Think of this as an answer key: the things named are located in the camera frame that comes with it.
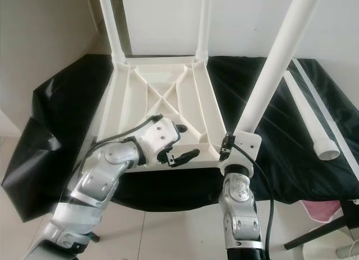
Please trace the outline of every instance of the black tablecloth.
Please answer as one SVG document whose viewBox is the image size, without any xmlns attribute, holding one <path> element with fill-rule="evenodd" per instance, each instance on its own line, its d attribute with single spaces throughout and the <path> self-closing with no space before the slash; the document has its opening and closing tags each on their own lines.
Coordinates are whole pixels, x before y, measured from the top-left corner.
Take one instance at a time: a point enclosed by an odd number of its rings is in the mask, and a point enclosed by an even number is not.
<svg viewBox="0 0 359 260">
<path fill-rule="evenodd" d="M 234 130 L 264 58 L 211 57 L 208 72 L 227 130 Z M 359 159 L 359 111 L 317 61 L 300 59 L 309 78 Z M 294 64 L 289 65 L 327 130 L 323 115 Z M 33 115 L 20 138 L 2 186 L 24 221 L 47 213 L 58 202 L 112 72 L 107 55 L 86 55 L 39 86 Z M 324 201 L 359 198 L 359 182 L 343 155 L 320 161 L 285 82 L 281 82 L 256 133 L 262 139 L 257 162 L 275 199 Z M 113 202 L 145 211 L 181 211 L 217 203 L 219 169 L 126 173 Z M 258 171 L 251 180 L 256 200 L 269 195 Z"/>
</svg>

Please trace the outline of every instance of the pink cloth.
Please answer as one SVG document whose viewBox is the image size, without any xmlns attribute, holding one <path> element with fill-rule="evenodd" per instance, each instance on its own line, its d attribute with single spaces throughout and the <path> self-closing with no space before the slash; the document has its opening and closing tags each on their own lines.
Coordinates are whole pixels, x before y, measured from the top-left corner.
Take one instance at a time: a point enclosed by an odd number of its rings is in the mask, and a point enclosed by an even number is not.
<svg viewBox="0 0 359 260">
<path fill-rule="evenodd" d="M 321 202 L 301 200 L 301 202 L 309 217 L 317 222 L 330 222 L 341 208 L 338 200 Z"/>
</svg>

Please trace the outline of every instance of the floor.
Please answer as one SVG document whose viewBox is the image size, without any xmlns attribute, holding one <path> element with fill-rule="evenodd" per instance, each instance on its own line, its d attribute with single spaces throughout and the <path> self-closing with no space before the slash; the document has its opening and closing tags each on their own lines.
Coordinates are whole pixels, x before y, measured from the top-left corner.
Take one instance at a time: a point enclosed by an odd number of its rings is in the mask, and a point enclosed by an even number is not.
<svg viewBox="0 0 359 260">
<path fill-rule="evenodd" d="M 18 138 L 2 138 L 0 178 Z M 257 203 L 263 232 L 266 231 L 269 202 Z M 23 224 L 7 195 L 0 189 L 0 259 L 21 259 L 39 237 L 50 215 Z M 300 260 L 301 248 L 286 251 L 283 243 L 317 227 L 300 203 L 275 203 L 270 254 L 274 260 Z M 222 212 L 218 205 L 185 212 L 142 212 L 111 203 L 101 224 L 101 236 L 80 259 L 95 260 L 218 260 L 226 259 Z"/>
</svg>

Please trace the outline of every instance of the pipe end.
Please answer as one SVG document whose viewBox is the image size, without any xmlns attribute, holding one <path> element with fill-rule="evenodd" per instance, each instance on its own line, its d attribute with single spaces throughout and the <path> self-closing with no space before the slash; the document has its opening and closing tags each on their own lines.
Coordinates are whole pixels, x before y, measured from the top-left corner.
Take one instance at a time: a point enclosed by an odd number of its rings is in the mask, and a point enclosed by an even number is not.
<svg viewBox="0 0 359 260">
<path fill-rule="evenodd" d="M 317 157 L 323 161 L 336 159 L 340 155 L 337 144 L 329 138 L 322 138 L 314 143 Z"/>
</svg>

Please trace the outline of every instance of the metal leg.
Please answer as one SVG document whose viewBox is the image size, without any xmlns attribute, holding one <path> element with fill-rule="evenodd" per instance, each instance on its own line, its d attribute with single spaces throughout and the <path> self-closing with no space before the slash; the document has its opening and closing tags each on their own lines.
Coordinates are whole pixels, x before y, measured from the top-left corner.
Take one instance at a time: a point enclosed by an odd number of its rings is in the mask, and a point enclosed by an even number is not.
<svg viewBox="0 0 359 260">
<path fill-rule="evenodd" d="M 303 236 L 300 236 L 299 238 L 293 239 L 292 241 L 285 243 L 284 247 L 286 250 L 293 249 L 304 243 L 310 242 L 316 238 L 319 238 L 333 231 L 336 231 L 346 225 L 347 225 L 347 220 L 344 216 L 342 216 L 326 225 L 323 225 L 313 231 L 310 231 L 309 233 Z"/>
<path fill-rule="evenodd" d="M 96 235 L 95 233 L 93 232 L 89 232 L 87 234 L 87 236 L 94 242 L 94 243 L 97 243 L 100 241 L 100 236 L 99 235 Z"/>
</svg>

